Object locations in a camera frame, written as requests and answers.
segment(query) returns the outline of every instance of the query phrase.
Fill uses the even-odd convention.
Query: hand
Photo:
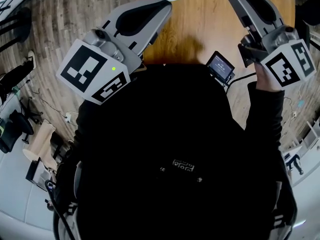
[[[273,84],[270,80],[268,72],[260,64],[254,63],[254,69],[256,72],[256,89],[271,93],[276,93],[281,91],[280,87]]]

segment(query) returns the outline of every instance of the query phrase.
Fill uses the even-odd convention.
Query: small screen
[[[226,80],[233,68],[229,67],[219,56],[215,56],[209,67],[212,68],[222,79]]]

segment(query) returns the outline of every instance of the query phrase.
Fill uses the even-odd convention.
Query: wooden floor
[[[33,50],[37,56],[37,68],[29,75],[32,90],[37,92],[40,89],[42,99],[63,115],[68,111],[77,112],[83,99],[56,78],[56,71],[75,39],[82,39],[90,29],[99,26],[111,10],[130,1],[134,0],[27,0],[21,6],[32,11],[30,36],[26,42],[0,53],[0,72],[20,65],[28,50]],[[0,43],[10,38],[9,34],[1,36]],[[65,140],[73,139],[75,126],[66,123],[58,112],[31,93],[29,85],[21,91],[23,96],[34,98],[37,109]],[[73,113],[72,116],[75,124],[77,115]]]
[[[7,50],[0,53],[0,72],[10,71],[14,67],[21,64],[21,60],[28,54],[28,50],[34,50],[37,56],[37,68],[30,74],[33,91],[40,89],[41,97],[46,100],[54,108],[58,109],[63,115],[66,112],[77,112],[83,99],[71,91],[68,87],[62,84],[56,78],[56,71],[59,68],[63,57],[71,47],[75,39],[82,39],[87,31],[91,28],[98,26],[102,19],[115,7],[120,4],[127,3],[133,0],[27,0],[22,6],[29,7],[32,11],[32,31],[28,40],[22,44],[16,44]],[[224,17],[224,12],[218,14],[217,22]],[[209,15],[205,15],[204,21],[199,21],[199,31],[208,21]],[[185,43],[176,43],[177,36],[179,34],[179,26],[176,26],[171,33],[165,33],[171,35],[168,49],[178,49],[185,47]],[[188,27],[184,26],[184,30],[188,32]],[[236,32],[243,32],[243,29],[235,30]],[[0,45],[10,40],[12,36],[6,34],[0,37]],[[221,36],[220,42],[227,42],[227,40]],[[188,63],[201,62],[203,63],[207,57],[211,54],[202,53],[198,58],[196,55],[203,49],[202,43],[196,39],[191,40],[192,46],[185,47],[185,53],[183,56],[189,56]],[[319,67],[320,53],[315,49],[312,49],[312,56]],[[169,63],[164,61],[161,56],[154,56],[154,59],[158,63]],[[237,68],[236,78],[247,75],[248,69],[244,67]],[[246,125],[246,118],[248,116],[250,102],[247,91],[247,84],[253,81],[255,78],[245,79],[243,81],[235,83],[228,93],[229,103],[231,106],[232,114],[235,120],[244,128]],[[298,139],[306,131],[306,120],[312,121],[315,118],[316,111],[320,105],[320,76],[317,74],[309,82],[302,84],[300,87],[301,98],[299,94],[299,87],[293,89],[291,92],[287,92],[286,96],[292,100],[286,99],[283,109],[283,132],[282,132],[282,146],[288,147],[292,138],[290,132],[295,134]],[[75,126],[67,124],[65,119],[56,111],[52,110],[46,103],[39,99],[39,96],[31,93],[29,85],[25,85],[22,89],[23,96],[32,96],[34,103],[39,111],[44,112],[43,117],[48,119],[56,128],[57,132],[64,139],[72,139],[74,136]],[[304,105],[298,108],[300,100],[304,100]],[[297,111],[297,118],[290,122],[291,106],[294,111]],[[72,123],[75,124],[75,117],[72,118]]]

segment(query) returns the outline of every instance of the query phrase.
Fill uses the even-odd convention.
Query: black jacket
[[[250,83],[243,130],[203,65],[153,65],[132,78],[103,105],[79,109],[73,157],[84,164],[82,239],[267,239],[276,203],[282,224],[294,222],[278,149],[283,91]]]

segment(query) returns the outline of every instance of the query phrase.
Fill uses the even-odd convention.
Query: wooden table
[[[284,23],[294,26],[295,0],[271,1]],[[146,64],[205,64],[219,51],[236,68],[244,68],[237,45],[248,32],[228,0],[178,0],[172,5],[171,19],[144,52]]]

